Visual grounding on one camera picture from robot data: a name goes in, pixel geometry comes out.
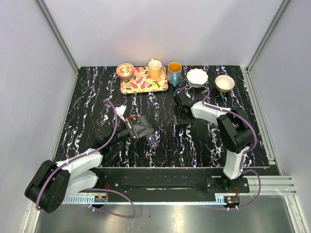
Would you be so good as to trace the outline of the blue pink battery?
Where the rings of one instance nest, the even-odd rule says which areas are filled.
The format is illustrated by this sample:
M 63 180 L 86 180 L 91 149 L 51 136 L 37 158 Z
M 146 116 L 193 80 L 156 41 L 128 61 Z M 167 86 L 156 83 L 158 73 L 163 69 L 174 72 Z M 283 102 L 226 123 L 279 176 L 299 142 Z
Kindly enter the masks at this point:
M 158 142 L 157 142 L 156 138 L 154 138 L 153 136 L 151 137 L 151 141 L 152 141 L 152 143 L 153 143 L 153 145 L 154 145 L 155 147 L 158 146 Z

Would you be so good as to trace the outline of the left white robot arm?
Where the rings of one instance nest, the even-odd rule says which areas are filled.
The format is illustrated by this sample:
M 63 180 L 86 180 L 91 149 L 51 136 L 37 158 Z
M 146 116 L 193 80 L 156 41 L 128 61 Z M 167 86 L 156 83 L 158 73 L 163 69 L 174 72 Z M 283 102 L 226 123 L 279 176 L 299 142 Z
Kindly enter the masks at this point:
M 145 115 L 138 119 L 125 118 L 116 130 L 104 124 L 98 129 L 92 147 L 83 153 L 84 157 L 75 156 L 72 162 L 44 161 L 24 195 L 46 213 L 52 213 L 65 198 L 80 191 L 91 188 L 100 192 L 105 187 L 105 180 L 94 169 L 108 163 L 112 145 L 128 138 L 137 140 L 143 137 L 150 148 L 158 146 L 155 131 Z

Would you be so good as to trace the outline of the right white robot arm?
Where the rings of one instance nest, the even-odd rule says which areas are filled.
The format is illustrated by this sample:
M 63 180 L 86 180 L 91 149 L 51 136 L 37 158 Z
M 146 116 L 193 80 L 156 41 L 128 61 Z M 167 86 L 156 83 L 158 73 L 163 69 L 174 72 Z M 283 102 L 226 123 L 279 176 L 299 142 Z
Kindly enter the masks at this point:
M 246 154 L 257 144 L 257 135 L 246 112 L 241 107 L 223 108 L 203 100 L 192 100 L 184 92 L 175 94 L 175 124 L 189 125 L 195 119 L 205 120 L 218 126 L 226 148 L 226 162 L 221 187 L 226 192 L 234 191 L 242 175 Z

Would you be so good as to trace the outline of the white scalloped plate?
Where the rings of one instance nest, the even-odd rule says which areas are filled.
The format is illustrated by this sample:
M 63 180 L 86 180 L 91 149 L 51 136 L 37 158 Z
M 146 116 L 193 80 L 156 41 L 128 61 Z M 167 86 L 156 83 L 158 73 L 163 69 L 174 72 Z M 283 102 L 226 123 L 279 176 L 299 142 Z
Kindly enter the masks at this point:
M 202 69 L 191 69 L 186 75 L 188 83 L 195 87 L 200 88 L 208 81 L 207 73 Z

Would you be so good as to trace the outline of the blue mug orange inside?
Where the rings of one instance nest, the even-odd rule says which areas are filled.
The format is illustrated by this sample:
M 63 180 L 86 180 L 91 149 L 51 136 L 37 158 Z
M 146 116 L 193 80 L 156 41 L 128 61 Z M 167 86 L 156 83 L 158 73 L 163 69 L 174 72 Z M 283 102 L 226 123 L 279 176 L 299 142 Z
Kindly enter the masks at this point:
M 180 83 L 181 80 L 181 70 L 182 66 L 177 62 L 172 62 L 168 64 L 167 67 L 168 83 L 170 83 L 174 87 L 177 87 L 177 84 Z

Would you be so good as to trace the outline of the floral rectangular tray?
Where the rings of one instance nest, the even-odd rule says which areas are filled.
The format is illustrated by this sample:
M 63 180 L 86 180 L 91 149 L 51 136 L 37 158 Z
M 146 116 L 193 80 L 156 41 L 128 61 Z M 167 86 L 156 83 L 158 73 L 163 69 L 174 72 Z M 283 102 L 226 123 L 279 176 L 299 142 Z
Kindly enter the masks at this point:
M 121 81 L 121 93 L 123 94 L 158 92 L 167 89 L 167 69 L 165 66 L 162 66 L 160 77 L 157 80 L 151 78 L 148 67 L 135 67 L 133 77 Z

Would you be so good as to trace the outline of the cream bowl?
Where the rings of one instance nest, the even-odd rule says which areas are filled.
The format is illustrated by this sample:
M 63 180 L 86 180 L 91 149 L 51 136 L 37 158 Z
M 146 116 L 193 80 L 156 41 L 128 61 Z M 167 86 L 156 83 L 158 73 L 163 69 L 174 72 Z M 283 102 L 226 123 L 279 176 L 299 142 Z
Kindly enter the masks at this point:
M 227 93 L 231 91 L 235 86 L 233 78 L 227 75 L 219 75 L 215 79 L 216 89 L 221 93 Z

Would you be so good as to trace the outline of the yellow mug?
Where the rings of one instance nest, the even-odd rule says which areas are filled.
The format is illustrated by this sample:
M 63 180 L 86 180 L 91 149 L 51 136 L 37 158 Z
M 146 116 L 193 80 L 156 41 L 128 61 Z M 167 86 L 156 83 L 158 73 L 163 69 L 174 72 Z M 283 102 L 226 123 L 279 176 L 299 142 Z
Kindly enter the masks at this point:
M 160 78 L 162 63 L 159 60 L 151 59 L 148 63 L 149 75 L 153 80 Z

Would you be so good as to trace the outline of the small red patterned bowl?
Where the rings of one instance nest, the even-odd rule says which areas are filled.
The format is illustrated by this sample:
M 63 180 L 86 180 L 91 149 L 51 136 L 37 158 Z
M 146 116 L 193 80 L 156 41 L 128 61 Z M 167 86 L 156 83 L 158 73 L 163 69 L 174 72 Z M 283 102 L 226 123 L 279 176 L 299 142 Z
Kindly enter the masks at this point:
M 120 77 L 120 78 L 129 78 L 130 76 L 132 76 L 135 72 L 135 67 L 130 64 L 130 63 L 123 63 L 120 64 L 117 69 L 116 69 L 116 74 Z

